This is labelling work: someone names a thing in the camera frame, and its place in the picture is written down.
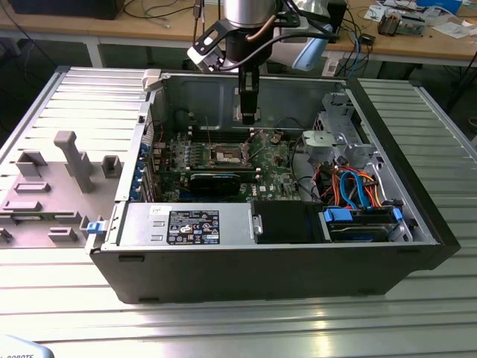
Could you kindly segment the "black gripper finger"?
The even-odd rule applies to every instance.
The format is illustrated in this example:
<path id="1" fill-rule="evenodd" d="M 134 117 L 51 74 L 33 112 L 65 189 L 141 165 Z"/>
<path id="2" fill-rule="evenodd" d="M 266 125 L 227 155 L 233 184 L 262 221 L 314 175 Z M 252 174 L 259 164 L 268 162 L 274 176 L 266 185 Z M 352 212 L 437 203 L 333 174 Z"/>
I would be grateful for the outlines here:
<path id="1" fill-rule="evenodd" d="M 241 66 L 238 70 L 238 93 L 240 96 L 241 122 L 253 125 L 257 111 L 259 94 L 259 69 Z"/>

